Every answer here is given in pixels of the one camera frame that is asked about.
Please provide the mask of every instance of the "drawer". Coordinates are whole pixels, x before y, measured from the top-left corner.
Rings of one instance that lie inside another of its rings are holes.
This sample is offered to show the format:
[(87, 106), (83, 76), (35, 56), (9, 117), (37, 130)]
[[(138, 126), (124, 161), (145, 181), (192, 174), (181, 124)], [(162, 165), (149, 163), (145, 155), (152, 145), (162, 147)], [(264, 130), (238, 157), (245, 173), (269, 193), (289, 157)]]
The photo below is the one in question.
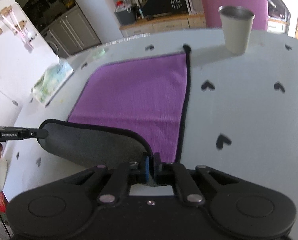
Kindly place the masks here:
[(286, 24), (268, 21), (268, 32), (285, 33)]
[(190, 29), (194, 28), (206, 28), (206, 19), (204, 17), (188, 18)]
[(143, 25), (140, 27), (134, 27), (130, 29), (126, 29), (122, 31), (122, 34), (125, 38), (134, 36), (134, 35), (139, 35), (139, 34), (144, 34), (144, 33), (152, 33), (153, 32), (153, 27), (151, 24), (148, 25)]
[(175, 21), (166, 21), (162, 23), (154, 23), (153, 29), (155, 32), (166, 32), (172, 30), (182, 30), (189, 28), (188, 19), (184, 20), (175, 20)]

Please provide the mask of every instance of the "metal cup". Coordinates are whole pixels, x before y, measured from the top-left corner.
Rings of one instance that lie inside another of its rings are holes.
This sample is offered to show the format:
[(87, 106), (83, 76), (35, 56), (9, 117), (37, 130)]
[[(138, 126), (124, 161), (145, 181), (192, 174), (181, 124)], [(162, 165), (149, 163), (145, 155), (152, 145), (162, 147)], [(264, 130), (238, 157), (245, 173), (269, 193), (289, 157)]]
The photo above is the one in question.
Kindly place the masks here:
[(249, 43), (254, 13), (241, 6), (220, 6), (219, 14), (226, 48), (234, 54), (244, 54)]

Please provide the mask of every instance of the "heart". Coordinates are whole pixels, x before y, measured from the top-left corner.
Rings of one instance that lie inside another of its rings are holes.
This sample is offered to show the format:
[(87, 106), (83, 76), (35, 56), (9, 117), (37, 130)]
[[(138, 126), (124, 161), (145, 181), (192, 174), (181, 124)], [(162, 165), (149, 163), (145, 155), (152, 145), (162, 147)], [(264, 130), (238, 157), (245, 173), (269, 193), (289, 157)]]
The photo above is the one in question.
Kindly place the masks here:
[(88, 65), (88, 62), (83, 63), (83, 65), (81, 66), (81, 69), (85, 68)]
[(206, 89), (209, 88), (209, 90), (214, 90), (215, 86), (209, 81), (206, 80), (202, 85), (201, 85), (201, 90), (206, 91)]
[(289, 45), (285, 45), (285, 48), (286, 48), (287, 50), (292, 50), (292, 47), (290, 47)]
[(39, 158), (37, 159), (37, 161), (36, 161), (36, 164), (37, 164), (38, 168), (40, 167), (40, 163), (41, 163), (41, 158), (39, 157)]
[(281, 90), (282, 93), (285, 93), (285, 89), (280, 82), (275, 83), (273, 87), (275, 90)]
[(217, 143), (216, 143), (217, 149), (222, 150), (224, 143), (227, 145), (231, 145), (232, 141), (228, 137), (226, 137), (225, 135), (223, 135), (221, 133), (221, 134), (219, 134), (218, 139), (217, 139)]
[(154, 46), (152, 44), (150, 44), (149, 46), (145, 47), (145, 50), (153, 50), (154, 49)]

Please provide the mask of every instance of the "purple microfiber cloth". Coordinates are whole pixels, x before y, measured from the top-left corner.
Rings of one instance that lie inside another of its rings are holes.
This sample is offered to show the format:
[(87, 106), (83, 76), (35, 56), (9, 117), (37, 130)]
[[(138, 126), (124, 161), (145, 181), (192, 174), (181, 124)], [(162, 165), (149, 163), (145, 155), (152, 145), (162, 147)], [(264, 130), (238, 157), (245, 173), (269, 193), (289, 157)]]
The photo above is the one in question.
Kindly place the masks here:
[(184, 49), (186, 53), (100, 67), (89, 78), (68, 122), (131, 130), (149, 143), (152, 152), (160, 153), (162, 162), (174, 162), (182, 147), (190, 86), (190, 47)]

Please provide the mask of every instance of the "white table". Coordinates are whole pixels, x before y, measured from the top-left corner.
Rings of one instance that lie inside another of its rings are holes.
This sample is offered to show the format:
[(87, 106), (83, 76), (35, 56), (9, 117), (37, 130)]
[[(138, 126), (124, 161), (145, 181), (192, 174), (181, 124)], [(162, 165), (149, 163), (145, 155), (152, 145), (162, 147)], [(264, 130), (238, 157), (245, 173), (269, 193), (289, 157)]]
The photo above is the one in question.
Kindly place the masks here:
[[(225, 49), (221, 30), (208, 29), (119, 42), (107, 46), (105, 56), (93, 62), (89, 52), (83, 52), (70, 59), (75, 73), (50, 105), (44, 108), (28, 98), (15, 126), (37, 128), (45, 119), (66, 120), (89, 76), (101, 65), (175, 53), (184, 43), (190, 45), (192, 55), (181, 162), (191, 169), (208, 165), (278, 190), (292, 198), (298, 211), (298, 41), (286, 35), (253, 31), (248, 51), (239, 57)], [(145, 51), (150, 44), (154, 50)], [(86, 61), (88, 66), (81, 69)], [(213, 83), (214, 91), (201, 91), (205, 80)], [(276, 82), (281, 82), (285, 93), (274, 89)], [(232, 140), (222, 150), (216, 148), (220, 133)], [(47, 153), (35, 139), (8, 142), (5, 157), (9, 169), (4, 194), (9, 201), (83, 170)], [(298, 239), (298, 216), (291, 236)]]

